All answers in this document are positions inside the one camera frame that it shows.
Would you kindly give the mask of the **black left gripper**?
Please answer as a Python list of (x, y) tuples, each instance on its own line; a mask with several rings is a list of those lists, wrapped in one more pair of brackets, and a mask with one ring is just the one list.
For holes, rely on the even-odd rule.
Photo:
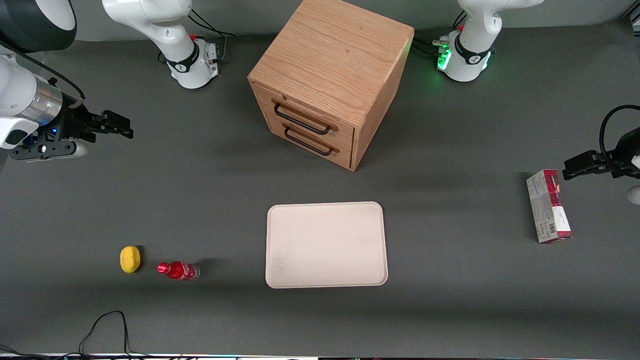
[(640, 178), (639, 169), (640, 128), (635, 128), (620, 137), (614, 150), (585, 151), (564, 161), (562, 177), (565, 181), (584, 174), (610, 174), (613, 179), (621, 177)]

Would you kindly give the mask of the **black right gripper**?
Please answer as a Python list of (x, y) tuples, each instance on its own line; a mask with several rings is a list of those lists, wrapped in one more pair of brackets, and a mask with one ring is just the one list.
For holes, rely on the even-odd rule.
[(80, 139), (93, 144), (96, 142), (96, 133), (115, 134), (127, 139), (134, 138), (129, 118), (113, 111), (96, 114), (90, 112), (84, 104), (75, 108), (63, 107), (54, 120), (47, 125), (49, 142)]

